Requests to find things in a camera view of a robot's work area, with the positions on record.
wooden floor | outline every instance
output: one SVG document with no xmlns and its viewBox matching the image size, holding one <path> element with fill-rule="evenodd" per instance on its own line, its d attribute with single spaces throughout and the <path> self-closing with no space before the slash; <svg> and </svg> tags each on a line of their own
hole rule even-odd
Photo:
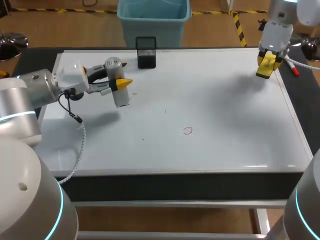
<svg viewBox="0 0 320 240">
<path fill-rule="evenodd" d="M 12 0 L 14 8 L 82 8 L 81 0 Z M 87 9 L 117 9 L 117 0 L 99 0 Z M 234 10 L 267 10 L 269 0 L 234 0 Z M 190 0 L 193 11 L 226 10 L 224 0 Z M 258 46 L 262 32 L 258 20 L 267 14 L 239 17 L 248 46 Z M 295 26 L 310 33 L 312 28 Z M 29 47 L 124 47 L 120 20 L 114 14 L 79 12 L 13 12 L 0 19 L 2 32 L 19 32 L 29 39 Z M 232 16 L 195 15 L 185 24 L 183 47 L 241 47 Z M 19 58 L 0 62 L 0 69 L 12 73 Z M 248 209 L 78 207 L 80 230 L 254 233 Z M 268 211 L 273 225 L 282 209 Z"/>
</svg>

white cable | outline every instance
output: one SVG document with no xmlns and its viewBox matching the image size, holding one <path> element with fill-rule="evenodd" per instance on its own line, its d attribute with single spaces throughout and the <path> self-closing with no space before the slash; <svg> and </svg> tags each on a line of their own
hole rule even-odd
<svg viewBox="0 0 320 240">
<path fill-rule="evenodd" d="M 320 67 L 309 66 L 309 65 L 303 64 L 301 62 L 292 60 L 288 55 L 286 55 L 284 58 L 287 59 L 289 62 L 297 65 L 297 66 L 300 66 L 300 67 L 303 67 L 303 68 L 306 68 L 306 69 L 310 69 L 310 70 L 320 71 Z"/>
<path fill-rule="evenodd" d="M 85 124 L 82 122 L 80 128 L 83 130 L 82 133 L 82 143 L 81 143 L 81 148 L 80 148 L 80 153 L 79 153 L 79 157 L 75 162 L 75 165 L 73 167 L 72 172 L 64 179 L 60 180 L 58 183 L 64 184 L 66 181 L 68 181 L 70 178 L 72 178 L 72 176 L 75 174 L 76 170 L 78 169 L 79 163 L 81 161 L 81 158 L 84 154 L 84 150 L 85 150 L 85 146 L 86 146 L 86 140 L 87 140 L 87 132 L 86 132 L 86 128 L 85 128 Z"/>
</svg>

pen holder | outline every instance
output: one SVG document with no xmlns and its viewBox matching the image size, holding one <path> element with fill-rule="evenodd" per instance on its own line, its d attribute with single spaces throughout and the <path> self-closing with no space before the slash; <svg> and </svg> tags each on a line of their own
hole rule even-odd
<svg viewBox="0 0 320 240">
<path fill-rule="evenodd" d="M 138 58 L 139 69 L 156 68 L 156 48 L 157 40 L 154 36 L 137 36 L 135 38 L 135 48 Z"/>
</svg>

red scribble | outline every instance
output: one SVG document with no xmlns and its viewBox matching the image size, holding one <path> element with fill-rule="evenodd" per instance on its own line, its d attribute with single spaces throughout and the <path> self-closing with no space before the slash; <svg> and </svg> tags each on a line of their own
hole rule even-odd
<svg viewBox="0 0 320 240">
<path fill-rule="evenodd" d="M 191 134 L 192 133 L 192 127 L 190 127 L 190 126 L 187 126 L 187 127 L 185 127 L 183 130 L 186 130 L 186 129 L 191 129 L 191 131 L 189 132 L 189 133 L 183 133 L 184 135 L 189 135 L 189 134 Z"/>
</svg>

white tabletop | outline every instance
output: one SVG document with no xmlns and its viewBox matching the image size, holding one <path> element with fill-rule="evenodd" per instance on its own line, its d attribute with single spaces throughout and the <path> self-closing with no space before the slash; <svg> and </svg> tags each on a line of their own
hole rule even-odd
<svg viewBox="0 0 320 240">
<path fill-rule="evenodd" d="M 109 57 L 128 65 L 130 105 L 111 94 L 71 102 L 86 126 L 76 176 L 301 172 L 312 154 L 278 71 L 256 76 L 256 48 L 159 50 L 155 69 L 138 69 L 137 52 L 68 51 L 59 71 L 81 60 L 90 68 Z M 80 151 L 79 124 L 58 103 L 47 106 L 37 154 L 57 177 Z"/>
</svg>

